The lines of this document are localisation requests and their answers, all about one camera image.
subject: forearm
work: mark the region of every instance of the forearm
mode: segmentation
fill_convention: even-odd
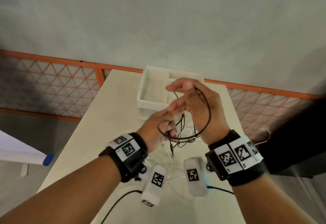
[[[101,156],[14,208],[1,223],[89,224],[121,181],[109,156]]]
[[[316,223],[267,176],[233,187],[247,224]]]

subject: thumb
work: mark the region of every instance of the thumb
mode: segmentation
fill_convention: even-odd
[[[194,85],[191,81],[185,81],[183,84],[185,90],[185,102],[186,106],[190,107],[191,114],[199,114],[205,110],[205,104],[199,97],[199,93],[195,90]]]

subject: tangled wires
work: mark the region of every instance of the tangled wires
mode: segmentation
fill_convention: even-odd
[[[203,92],[202,92],[201,90],[199,90],[197,87],[194,87],[194,88],[195,88],[195,90],[197,90],[198,92],[200,92],[200,94],[203,96],[203,98],[204,98],[204,100],[205,100],[205,102],[206,102],[206,104],[207,104],[207,108],[208,108],[208,114],[209,114],[209,116],[208,116],[208,121],[207,121],[205,127],[204,127],[201,131],[199,131],[198,133],[196,133],[196,128],[195,128],[195,125],[194,125],[194,132],[192,133],[191,136],[188,136],[188,137],[181,137],[181,133],[182,133],[184,127],[185,127],[185,115],[184,115],[184,114],[181,115],[181,119],[176,123],[176,126],[180,123],[180,127],[181,127],[181,130],[180,130],[180,132],[178,133],[178,135],[177,135],[176,137],[172,137],[172,136],[170,135],[169,132],[168,132],[168,134],[165,134],[164,132],[162,132],[162,131],[160,130],[159,125],[160,125],[161,123],[163,123],[163,122],[168,122],[168,121],[163,121],[163,122],[161,122],[161,123],[159,123],[159,124],[157,125],[157,129],[158,129],[158,131],[159,131],[162,135],[164,135],[164,136],[166,136],[167,138],[169,138],[169,141],[170,141],[170,150],[171,150],[172,155],[174,155],[174,148],[175,148],[176,146],[178,146],[179,148],[182,148],[182,147],[184,147],[187,143],[193,143],[193,142],[195,141],[195,139],[198,138],[198,136],[199,136],[199,135],[200,135],[200,134],[201,134],[201,133],[202,133],[202,132],[207,128],[208,124],[209,124],[210,121],[211,121],[211,108],[210,108],[210,106],[209,106],[209,103],[208,103],[208,101],[207,101],[207,98],[205,97],[205,95],[203,94]]]

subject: white table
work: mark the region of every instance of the white table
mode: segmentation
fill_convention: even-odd
[[[136,131],[140,127],[143,121],[137,118],[139,111],[136,104],[140,79],[140,73],[120,70],[110,72],[39,191],[95,159],[116,136]],[[226,86],[206,85],[220,94],[229,126],[244,135]],[[169,161],[165,148],[159,147],[148,161]],[[186,178],[177,178],[184,176],[184,159],[202,156],[206,160],[206,152],[207,146],[197,140],[183,148],[176,148],[173,167],[170,167],[170,161],[168,164],[172,180],[166,182],[160,204],[150,208],[140,202],[140,194],[132,193],[116,205],[105,223],[245,223],[234,195],[210,190],[207,196],[194,198],[189,194]],[[209,177],[210,185],[231,190],[228,182],[220,181],[214,173],[209,174]],[[120,196],[132,189],[141,189],[141,186],[141,182],[133,180],[120,183],[92,223],[100,223]]]

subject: blue object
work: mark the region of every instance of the blue object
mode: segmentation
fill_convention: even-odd
[[[53,153],[48,154],[43,160],[43,165],[47,167],[51,163],[53,157],[54,157]]]

